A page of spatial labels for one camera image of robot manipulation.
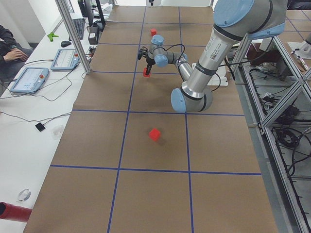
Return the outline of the person hand on desk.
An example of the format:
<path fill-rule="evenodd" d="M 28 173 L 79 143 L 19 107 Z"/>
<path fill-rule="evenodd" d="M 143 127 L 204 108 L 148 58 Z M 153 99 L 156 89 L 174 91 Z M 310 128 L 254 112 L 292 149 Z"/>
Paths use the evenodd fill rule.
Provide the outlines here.
<path fill-rule="evenodd" d="M 3 57 L 4 61 L 14 61 L 20 59 L 21 61 L 25 62 L 28 59 L 28 55 L 25 54 L 20 49 L 14 48 L 11 49 L 10 52 L 6 53 Z"/>

